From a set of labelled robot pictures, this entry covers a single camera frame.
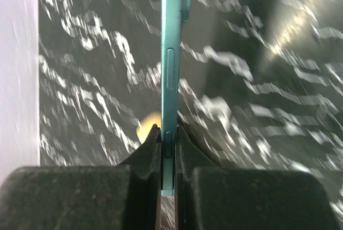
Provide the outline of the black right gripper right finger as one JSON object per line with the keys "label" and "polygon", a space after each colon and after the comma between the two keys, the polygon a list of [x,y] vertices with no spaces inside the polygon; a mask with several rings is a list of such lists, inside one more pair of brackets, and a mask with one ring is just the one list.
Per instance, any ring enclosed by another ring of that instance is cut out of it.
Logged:
{"label": "black right gripper right finger", "polygon": [[299,171],[224,169],[183,127],[175,144],[177,229],[339,229],[324,187]]}

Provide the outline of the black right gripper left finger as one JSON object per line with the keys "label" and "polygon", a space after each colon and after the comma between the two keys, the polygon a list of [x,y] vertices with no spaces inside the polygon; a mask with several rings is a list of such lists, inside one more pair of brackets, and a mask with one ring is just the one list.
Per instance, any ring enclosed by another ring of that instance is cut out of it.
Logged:
{"label": "black right gripper left finger", "polygon": [[1,229],[160,229],[160,129],[117,166],[26,166],[1,185]]}

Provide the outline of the teal smartphone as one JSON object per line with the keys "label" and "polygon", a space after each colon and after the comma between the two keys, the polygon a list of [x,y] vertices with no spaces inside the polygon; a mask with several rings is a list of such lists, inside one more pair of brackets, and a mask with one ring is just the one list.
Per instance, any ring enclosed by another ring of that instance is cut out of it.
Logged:
{"label": "teal smartphone", "polygon": [[191,0],[161,0],[161,194],[174,194],[174,153],[177,135],[178,84],[182,25]]}

